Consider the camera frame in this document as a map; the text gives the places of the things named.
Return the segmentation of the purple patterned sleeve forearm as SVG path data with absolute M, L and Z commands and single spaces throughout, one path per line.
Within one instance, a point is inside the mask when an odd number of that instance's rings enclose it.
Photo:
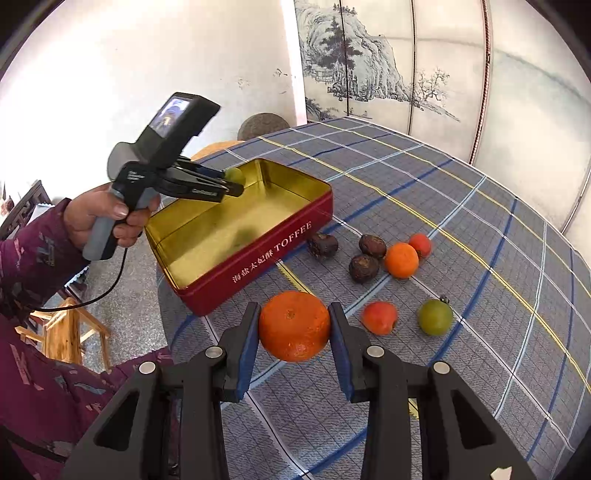
M 64 199 L 1 243 L 1 476 L 56 479 L 117 390 L 145 361 L 169 365 L 167 348 L 100 374 L 45 357 L 15 328 L 87 266 L 68 237 Z

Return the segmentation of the person's left hand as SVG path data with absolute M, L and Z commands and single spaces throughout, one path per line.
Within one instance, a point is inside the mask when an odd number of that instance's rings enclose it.
M 79 250 L 87 243 L 95 220 L 102 217 L 122 220 L 122 224 L 114 227 L 113 236 L 120 247 L 133 246 L 160 205 L 160 195 L 157 194 L 147 207 L 129 212 L 127 206 L 108 190 L 108 184 L 89 190 L 71 200 L 63 212 L 68 237 Z

